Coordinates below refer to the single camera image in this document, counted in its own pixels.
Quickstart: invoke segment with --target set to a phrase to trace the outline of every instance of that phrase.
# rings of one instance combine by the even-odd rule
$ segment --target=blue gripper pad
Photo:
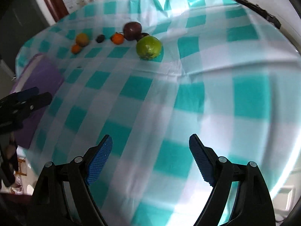
[[[100,172],[112,151],[112,146],[112,138],[108,136],[89,163],[86,176],[86,183],[88,186],[98,179]]]
[[[214,167],[212,160],[208,156],[206,147],[201,143],[196,134],[191,135],[189,138],[189,149],[195,159],[195,162],[203,176],[203,179],[214,187],[216,184],[214,178]]]

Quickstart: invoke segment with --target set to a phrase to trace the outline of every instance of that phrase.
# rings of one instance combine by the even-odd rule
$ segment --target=orange
[[[124,36],[123,36],[123,34],[116,32],[114,35],[111,36],[111,41],[116,45],[123,44]]]
[[[73,54],[78,54],[81,50],[82,50],[82,47],[79,46],[78,44],[74,44],[74,45],[71,47],[71,52],[72,52]]]
[[[75,38],[76,44],[80,45],[81,47],[85,47],[89,44],[90,40],[85,33],[80,33]]]

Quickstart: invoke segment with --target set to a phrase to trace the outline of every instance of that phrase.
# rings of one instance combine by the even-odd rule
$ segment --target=tablecloth
[[[140,60],[135,41],[95,42],[129,21],[162,42],[160,56]],[[91,43],[73,55],[80,32]],[[97,0],[26,42],[17,74],[40,52],[65,82],[27,157],[39,173],[111,135],[112,153],[90,187],[110,226],[194,224],[211,187],[189,151],[193,133],[233,163],[255,161],[272,198],[299,155],[300,55],[234,0]]]

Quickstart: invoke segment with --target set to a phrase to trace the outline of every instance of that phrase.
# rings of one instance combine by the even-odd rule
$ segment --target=green fruit
[[[139,57],[147,60],[159,56],[161,48],[161,42],[151,35],[141,38],[136,45],[136,51]]]

